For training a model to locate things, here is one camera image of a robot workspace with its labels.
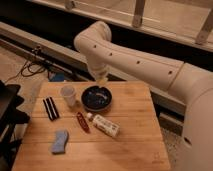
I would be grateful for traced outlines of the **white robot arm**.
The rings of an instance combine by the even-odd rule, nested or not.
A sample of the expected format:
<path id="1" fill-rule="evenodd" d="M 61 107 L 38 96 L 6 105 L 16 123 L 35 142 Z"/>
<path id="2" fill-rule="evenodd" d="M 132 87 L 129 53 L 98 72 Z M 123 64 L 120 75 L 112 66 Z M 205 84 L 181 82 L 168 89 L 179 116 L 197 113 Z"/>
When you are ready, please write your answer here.
<path id="1" fill-rule="evenodd" d="M 78 33 L 74 46 L 92 77 L 103 82 L 110 66 L 168 92 L 186 104 L 176 171 L 213 171 L 213 72 L 189 63 L 111 42 L 112 32 L 97 21 Z"/>

